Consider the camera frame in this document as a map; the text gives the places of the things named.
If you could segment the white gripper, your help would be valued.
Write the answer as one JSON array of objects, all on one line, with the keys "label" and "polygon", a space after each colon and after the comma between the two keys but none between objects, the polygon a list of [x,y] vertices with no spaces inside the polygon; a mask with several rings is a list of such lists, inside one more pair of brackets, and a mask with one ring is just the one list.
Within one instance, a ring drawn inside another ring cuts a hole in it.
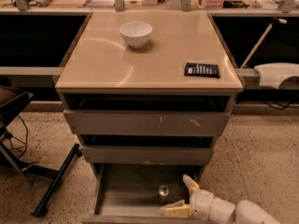
[{"label": "white gripper", "polygon": [[160,208],[160,214],[164,217],[194,218],[208,221],[209,211],[215,195],[207,190],[200,189],[199,185],[188,175],[184,175],[183,182],[190,195],[189,204],[184,200],[167,204]]}]

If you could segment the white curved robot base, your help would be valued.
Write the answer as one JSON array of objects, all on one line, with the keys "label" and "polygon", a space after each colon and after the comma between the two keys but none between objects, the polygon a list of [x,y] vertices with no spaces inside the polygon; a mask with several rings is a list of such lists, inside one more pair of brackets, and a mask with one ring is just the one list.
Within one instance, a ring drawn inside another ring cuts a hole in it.
[{"label": "white curved robot base", "polygon": [[259,85],[278,89],[288,78],[299,77],[297,63],[265,63],[256,65],[254,70],[259,74]]}]

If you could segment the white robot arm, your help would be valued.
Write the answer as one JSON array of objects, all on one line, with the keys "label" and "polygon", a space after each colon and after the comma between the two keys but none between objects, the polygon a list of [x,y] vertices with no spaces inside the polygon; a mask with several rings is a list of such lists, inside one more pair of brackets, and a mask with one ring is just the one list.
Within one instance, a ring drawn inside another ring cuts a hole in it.
[{"label": "white robot arm", "polygon": [[259,205],[243,200],[237,204],[216,197],[201,189],[188,175],[182,177],[189,192],[189,203],[184,200],[160,208],[165,217],[191,218],[204,224],[281,224]]}]

